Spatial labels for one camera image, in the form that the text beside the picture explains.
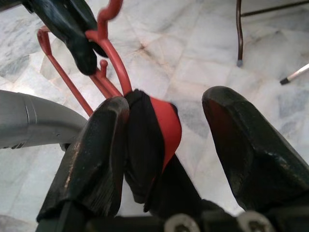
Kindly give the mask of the red plastic hanger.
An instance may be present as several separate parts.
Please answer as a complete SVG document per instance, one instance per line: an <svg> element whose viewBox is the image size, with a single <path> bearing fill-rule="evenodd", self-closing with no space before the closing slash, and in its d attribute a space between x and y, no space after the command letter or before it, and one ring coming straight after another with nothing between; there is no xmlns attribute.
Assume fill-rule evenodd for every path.
<svg viewBox="0 0 309 232"><path fill-rule="evenodd" d="M106 60L101 60L100 69L97 69L96 73L90 76L91 80L107 99L115 96L126 95L132 91L130 79L125 66L108 39L108 21L114 19L119 14L122 3L123 0L110 0L108 6L101 9L98 14L98 29L89 30L85 33L88 39L97 43L106 52L118 76L122 93L120 93L106 77L106 69L108 65ZM40 28L37 33L39 44L77 101L83 107L85 112L91 116L93 110L52 55L48 36L49 31L50 30L46 26ZM180 144L182 127L177 112L171 103L153 97L150 98L150 102L164 139L165 155L163 169L165 169Z"/></svg>

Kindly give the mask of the silver metal clothes rack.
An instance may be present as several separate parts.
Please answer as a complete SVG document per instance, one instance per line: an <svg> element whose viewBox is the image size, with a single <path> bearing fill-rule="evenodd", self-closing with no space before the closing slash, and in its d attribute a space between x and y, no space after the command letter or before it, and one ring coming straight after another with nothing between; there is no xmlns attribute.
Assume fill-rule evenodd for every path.
<svg viewBox="0 0 309 232"><path fill-rule="evenodd" d="M307 72L309 70L309 63L306 64L305 66L301 67L299 70L295 71L291 75L287 76L286 78L283 78L280 80L281 85L285 85L302 75L303 73Z"/></svg>

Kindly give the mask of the black garment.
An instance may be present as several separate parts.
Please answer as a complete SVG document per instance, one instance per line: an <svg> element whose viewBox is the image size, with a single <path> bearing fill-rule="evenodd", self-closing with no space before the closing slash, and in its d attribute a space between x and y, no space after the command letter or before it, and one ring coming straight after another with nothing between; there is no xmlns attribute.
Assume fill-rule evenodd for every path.
<svg viewBox="0 0 309 232"><path fill-rule="evenodd" d="M134 201L161 218L198 216L202 199L176 156L182 135L176 106L138 89L125 99L130 108L125 179Z"/></svg>

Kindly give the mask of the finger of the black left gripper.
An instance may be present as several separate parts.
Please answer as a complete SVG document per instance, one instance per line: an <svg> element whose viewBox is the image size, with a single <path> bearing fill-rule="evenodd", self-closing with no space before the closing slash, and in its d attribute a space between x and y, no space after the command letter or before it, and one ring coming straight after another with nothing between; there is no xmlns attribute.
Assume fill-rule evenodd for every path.
<svg viewBox="0 0 309 232"><path fill-rule="evenodd" d="M97 22L86 1L25 0L25 4L66 45L79 71L94 74L97 57L85 32L96 30Z"/></svg>
<svg viewBox="0 0 309 232"><path fill-rule="evenodd" d="M93 49L100 56L108 58L108 55L106 54L106 52L97 43L93 43Z"/></svg>

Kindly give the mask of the dark metal chair frame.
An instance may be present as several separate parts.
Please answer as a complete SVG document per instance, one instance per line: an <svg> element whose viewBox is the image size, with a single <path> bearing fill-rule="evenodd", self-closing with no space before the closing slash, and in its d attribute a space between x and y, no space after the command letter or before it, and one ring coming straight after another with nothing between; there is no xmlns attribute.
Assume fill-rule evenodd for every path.
<svg viewBox="0 0 309 232"><path fill-rule="evenodd" d="M242 0L237 0L236 1L236 29L237 29L237 36L238 36L237 66L241 67L243 65L243 45L244 43L243 43L243 32L242 32L242 22L241 22L242 17L265 14L265 13L278 11L278 10L284 10L287 8L292 8L292 7L305 5L305 4L309 4L309 0L302 0L298 2L293 2L293 3L284 4L284 5L273 6L270 8L264 8L264 9L260 9L256 11L242 13L241 12Z"/></svg>

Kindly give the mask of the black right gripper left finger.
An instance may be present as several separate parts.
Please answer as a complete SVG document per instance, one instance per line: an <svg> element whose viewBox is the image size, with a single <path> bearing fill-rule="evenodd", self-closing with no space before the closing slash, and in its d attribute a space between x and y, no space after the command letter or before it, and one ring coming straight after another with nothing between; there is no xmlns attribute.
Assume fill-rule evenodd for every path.
<svg viewBox="0 0 309 232"><path fill-rule="evenodd" d="M37 221L57 215L66 202L94 217L118 213L128 116L129 105L123 97L107 99L93 112L66 150Z"/></svg>

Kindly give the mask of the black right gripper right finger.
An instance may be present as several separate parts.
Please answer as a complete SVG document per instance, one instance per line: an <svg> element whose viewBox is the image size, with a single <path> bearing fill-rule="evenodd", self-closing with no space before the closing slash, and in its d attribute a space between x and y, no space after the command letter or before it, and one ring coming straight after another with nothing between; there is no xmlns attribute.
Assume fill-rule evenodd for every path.
<svg viewBox="0 0 309 232"><path fill-rule="evenodd" d="M231 88L202 97L216 152L244 210L309 206L309 165L256 107Z"/></svg>

